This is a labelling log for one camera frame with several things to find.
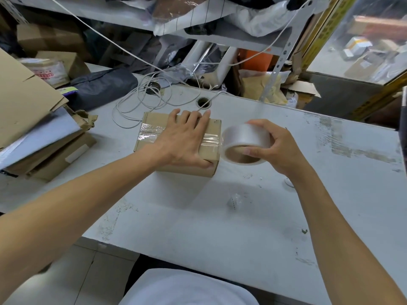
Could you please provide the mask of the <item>person's left hand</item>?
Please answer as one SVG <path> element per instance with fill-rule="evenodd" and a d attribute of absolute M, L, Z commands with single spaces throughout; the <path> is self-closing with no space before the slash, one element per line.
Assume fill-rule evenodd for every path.
<path fill-rule="evenodd" d="M 188 117 L 190 111 L 180 111 L 177 121 L 181 124 L 180 132 L 167 132 L 165 129 L 148 146 L 149 164 L 157 169 L 166 165 L 190 166 L 190 156 L 199 155 L 201 140 L 209 123 L 211 111 L 202 114 L 202 136 L 188 135 Z"/>

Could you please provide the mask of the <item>person's right hand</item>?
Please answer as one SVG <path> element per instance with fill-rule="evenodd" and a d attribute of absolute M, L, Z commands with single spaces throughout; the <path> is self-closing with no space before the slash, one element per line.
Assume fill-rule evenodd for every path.
<path fill-rule="evenodd" d="M 274 144 L 267 149 L 267 158 L 260 159 L 269 162 L 278 173 L 293 181 L 312 170 L 288 129 L 267 119 L 251 119 L 247 123 L 266 129 L 274 138 Z"/>

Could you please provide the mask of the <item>clear packing tape roll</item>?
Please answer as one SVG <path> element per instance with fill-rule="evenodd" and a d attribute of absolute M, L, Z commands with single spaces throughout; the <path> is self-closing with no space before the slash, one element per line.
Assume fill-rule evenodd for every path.
<path fill-rule="evenodd" d="M 236 165 L 259 165 L 264 160 L 244 154 L 247 147 L 268 149 L 274 144 L 269 131 L 249 124 L 228 127 L 222 132 L 220 155 L 223 160 Z"/>

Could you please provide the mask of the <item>small taped cardboard box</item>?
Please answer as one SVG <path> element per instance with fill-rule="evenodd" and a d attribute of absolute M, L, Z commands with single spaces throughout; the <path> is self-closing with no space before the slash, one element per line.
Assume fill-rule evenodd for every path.
<path fill-rule="evenodd" d="M 143 148 L 145 145 L 154 143 L 156 138 L 165 129 L 169 115 L 157 112 L 145 112 L 140 126 L 138 138 L 135 144 L 134 151 Z M 199 156 L 212 163 L 212 167 L 202 169 L 198 167 L 186 167 L 179 165 L 167 165 L 159 168 L 160 172 L 186 174 L 192 176 L 200 176 L 212 178 L 216 173 L 220 161 L 220 136 L 221 136 L 221 120 L 209 119 L 205 135 L 201 140 L 199 148 Z"/>

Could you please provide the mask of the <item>crumpled clear tape scrap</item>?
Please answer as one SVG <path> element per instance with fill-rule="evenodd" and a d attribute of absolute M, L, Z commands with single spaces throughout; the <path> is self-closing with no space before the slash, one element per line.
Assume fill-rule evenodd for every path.
<path fill-rule="evenodd" d="M 227 206 L 232 211 L 238 211 L 241 209 L 244 203 L 244 199 L 240 194 L 232 194 L 229 200 L 227 201 Z"/>

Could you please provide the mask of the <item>yellow-brown padded bag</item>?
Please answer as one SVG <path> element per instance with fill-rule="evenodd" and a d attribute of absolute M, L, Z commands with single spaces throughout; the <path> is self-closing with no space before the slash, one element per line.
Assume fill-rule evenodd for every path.
<path fill-rule="evenodd" d="M 238 73 L 241 81 L 241 97 L 258 101 L 272 72 L 240 69 Z M 278 74 L 276 81 L 265 98 L 266 103 L 282 106 L 288 104 L 288 101 L 280 87 L 283 83 L 285 83 L 290 73 L 291 71 L 283 71 Z"/>

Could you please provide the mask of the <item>open cardboard box flap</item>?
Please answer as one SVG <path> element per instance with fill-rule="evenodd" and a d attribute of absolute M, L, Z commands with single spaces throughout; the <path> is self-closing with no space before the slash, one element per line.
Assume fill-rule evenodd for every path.
<path fill-rule="evenodd" d="M 296 81 L 295 83 L 285 87 L 288 92 L 297 94 L 297 104 L 296 109 L 303 110 L 307 104 L 309 104 L 314 98 L 322 98 L 320 93 L 317 91 L 315 85 L 306 81 Z"/>

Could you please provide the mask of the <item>black plastic bag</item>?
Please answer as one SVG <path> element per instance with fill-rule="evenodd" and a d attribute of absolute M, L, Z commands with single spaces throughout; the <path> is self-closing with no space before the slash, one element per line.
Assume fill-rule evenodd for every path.
<path fill-rule="evenodd" d="M 91 111 L 127 95 L 139 85 L 137 78 L 126 68 L 92 72 L 71 80 L 78 91 L 68 95 L 68 107 L 73 111 Z"/>

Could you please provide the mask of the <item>orange object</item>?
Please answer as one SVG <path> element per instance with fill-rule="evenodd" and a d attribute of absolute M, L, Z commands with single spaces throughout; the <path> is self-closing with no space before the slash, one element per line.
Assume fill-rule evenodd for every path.
<path fill-rule="evenodd" d="M 239 64 L 239 69 L 266 72 L 272 63 L 273 55 L 268 53 L 260 53 L 257 51 L 239 49 L 237 60 L 239 62 L 248 59 Z"/>

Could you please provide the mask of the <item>white plastic bag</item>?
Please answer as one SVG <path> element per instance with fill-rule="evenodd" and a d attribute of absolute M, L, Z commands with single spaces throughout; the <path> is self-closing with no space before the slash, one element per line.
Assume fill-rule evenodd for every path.
<path fill-rule="evenodd" d="M 153 34 L 179 30 L 209 35 L 224 19 L 254 36 L 262 37 L 292 25 L 300 10 L 316 4 L 313 14 L 327 9 L 329 0 L 157 0 L 152 10 Z"/>

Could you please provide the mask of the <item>person's white shirt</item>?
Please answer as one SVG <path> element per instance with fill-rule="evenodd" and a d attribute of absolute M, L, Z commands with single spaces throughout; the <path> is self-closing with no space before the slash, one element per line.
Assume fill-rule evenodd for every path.
<path fill-rule="evenodd" d="M 196 272 L 146 270 L 119 305 L 259 305 L 247 289 Z"/>

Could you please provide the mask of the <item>white parcel with red print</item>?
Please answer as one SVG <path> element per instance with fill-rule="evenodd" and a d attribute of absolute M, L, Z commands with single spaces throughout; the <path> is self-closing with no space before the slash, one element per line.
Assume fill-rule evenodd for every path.
<path fill-rule="evenodd" d="M 17 60 L 55 89 L 70 82 L 61 60 L 55 58 L 18 58 Z"/>

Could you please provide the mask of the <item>grey metal shelf board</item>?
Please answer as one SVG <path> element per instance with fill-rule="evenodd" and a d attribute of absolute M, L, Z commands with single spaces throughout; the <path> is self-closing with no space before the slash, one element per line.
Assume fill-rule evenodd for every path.
<path fill-rule="evenodd" d="M 108 2 L 105 0 L 8 0 L 15 5 L 29 6 L 33 8 L 72 14 L 87 19 L 108 22 L 115 25 L 127 26 L 140 30 L 152 31 L 153 27 L 141 20 L 143 11 L 132 8 L 120 1 Z M 219 21 L 212 35 L 189 35 L 184 30 L 178 30 L 173 35 L 203 40 L 206 42 L 232 46 L 253 51 L 269 52 L 280 55 L 288 42 L 291 28 L 284 32 L 273 32 L 263 37 L 253 37 L 237 27 Z"/>

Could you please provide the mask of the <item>large flat cardboard sheet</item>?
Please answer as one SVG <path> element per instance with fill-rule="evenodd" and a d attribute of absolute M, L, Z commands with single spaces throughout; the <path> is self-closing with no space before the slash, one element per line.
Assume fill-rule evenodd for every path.
<path fill-rule="evenodd" d="M 58 90 L 0 48 L 0 150 L 66 103 Z"/>

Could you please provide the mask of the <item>perforated metal shelf post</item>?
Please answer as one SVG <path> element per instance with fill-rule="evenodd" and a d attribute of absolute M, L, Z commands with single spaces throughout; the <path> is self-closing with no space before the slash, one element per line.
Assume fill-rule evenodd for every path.
<path fill-rule="evenodd" d="M 315 8 L 317 7 L 318 0 L 307 0 L 300 9 L 293 15 L 291 20 L 287 25 L 282 29 L 280 34 L 276 37 L 276 40 L 285 32 L 285 30 L 290 27 L 291 33 L 286 41 L 286 44 L 282 48 L 282 51 L 279 55 L 279 59 L 272 70 L 272 73 L 267 81 L 267 84 L 264 86 L 261 96 L 259 97 L 259 102 L 264 103 L 267 96 L 271 94 L 273 96 L 274 90 L 273 86 L 276 82 L 278 75 L 282 69 L 282 66 L 292 54 L 298 39 L 301 37 L 303 30 L 306 28 L 306 24 L 311 15 L 313 15 Z"/>

